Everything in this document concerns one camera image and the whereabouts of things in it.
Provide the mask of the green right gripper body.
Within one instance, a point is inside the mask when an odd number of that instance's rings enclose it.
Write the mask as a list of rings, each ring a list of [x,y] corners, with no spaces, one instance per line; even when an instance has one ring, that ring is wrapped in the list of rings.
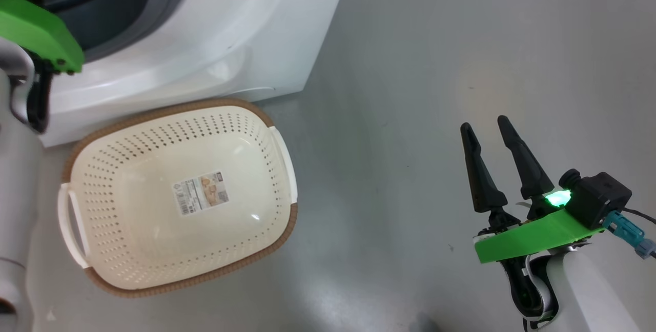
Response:
[[[499,234],[474,238],[474,249],[482,264],[537,254],[589,238],[603,229],[589,230],[565,210],[570,191],[556,191],[546,196],[548,209],[556,211],[535,221]]]

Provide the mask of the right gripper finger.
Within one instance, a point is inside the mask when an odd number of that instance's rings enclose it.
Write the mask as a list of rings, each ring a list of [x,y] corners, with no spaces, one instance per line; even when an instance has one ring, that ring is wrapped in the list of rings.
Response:
[[[500,115],[497,118],[497,123],[502,140],[515,160],[516,169],[522,183],[520,193],[523,199],[544,196],[544,194],[553,191],[555,185],[553,185],[525,141],[519,136],[510,119],[505,115]]]
[[[461,139],[464,150],[469,189],[477,213],[499,212],[506,206],[504,193],[498,190],[482,159],[482,148],[468,122],[461,125]]]

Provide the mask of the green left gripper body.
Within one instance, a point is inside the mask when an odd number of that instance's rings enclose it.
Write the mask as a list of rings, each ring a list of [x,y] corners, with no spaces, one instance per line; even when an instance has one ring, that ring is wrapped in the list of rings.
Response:
[[[0,37],[51,61],[57,71],[82,72],[84,51],[63,20],[27,0],[0,0]]]

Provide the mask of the white front-load washing machine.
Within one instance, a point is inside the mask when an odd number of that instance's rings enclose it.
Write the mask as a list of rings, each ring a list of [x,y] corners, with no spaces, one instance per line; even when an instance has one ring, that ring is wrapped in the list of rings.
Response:
[[[47,9],[44,0],[30,0]],[[181,0],[153,33],[51,84],[51,147],[137,113],[255,87],[304,89],[339,0]]]

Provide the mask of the printed food label with barcode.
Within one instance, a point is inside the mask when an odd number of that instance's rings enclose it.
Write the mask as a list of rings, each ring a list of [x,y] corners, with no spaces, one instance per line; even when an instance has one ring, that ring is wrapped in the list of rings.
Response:
[[[230,201],[227,185],[220,171],[173,183],[172,191],[178,211],[183,217],[217,208]]]

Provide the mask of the cream perforated basket brown rim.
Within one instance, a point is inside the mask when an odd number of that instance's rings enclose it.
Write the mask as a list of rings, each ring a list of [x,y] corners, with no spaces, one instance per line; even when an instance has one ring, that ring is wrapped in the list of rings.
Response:
[[[172,185],[220,171],[230,201],[183,217]],[[122,120],[82,139],[59,187],[69,253],[105,292],[139,298],[229,274],[281,248],[298,187],[280,131],[241,99]]]

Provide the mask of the round drain filter cover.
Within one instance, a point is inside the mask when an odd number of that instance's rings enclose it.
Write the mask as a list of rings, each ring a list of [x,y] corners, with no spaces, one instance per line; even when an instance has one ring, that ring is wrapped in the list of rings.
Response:
[[[228,98],[242,99],[249,102],[260,101],[263,99],[275,98],[278,95],[276,89],[270,87],[255,87],[241,91],[232,92]]]

